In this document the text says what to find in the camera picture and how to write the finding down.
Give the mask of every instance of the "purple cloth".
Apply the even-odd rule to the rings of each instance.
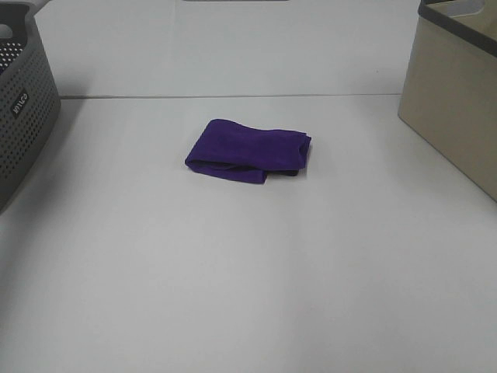
[[[186,158],[196,173],[263,184],[267,173],[296,176],[307,162],[311,138],[296,131],[263,131],[212,120]]]

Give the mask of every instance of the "white surface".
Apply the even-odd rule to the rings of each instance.
[[[0,371],[496,371],[497,205],[397,105],[64,101],[0,216]],[[308,131],[307,172],[190,172],[212,117]]]
[[[60,0],[37,17],[62,95],[400,93],[419,0]]]

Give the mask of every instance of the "gray plastic basket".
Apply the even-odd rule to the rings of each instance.
[[[61,101],[34,15],[47,0],[0,0],[0,211],[45,144]]]

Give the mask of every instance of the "box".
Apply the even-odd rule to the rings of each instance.
[[[497,0],[423,0],[399,117],[497,200]]]

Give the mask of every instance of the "storage box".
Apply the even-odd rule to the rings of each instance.
[[[497,200],[497,0],[423,0],[399,116]]]
[[[0,0],[0,212],[45,144],[61,108],[34,13],[47,0]]]

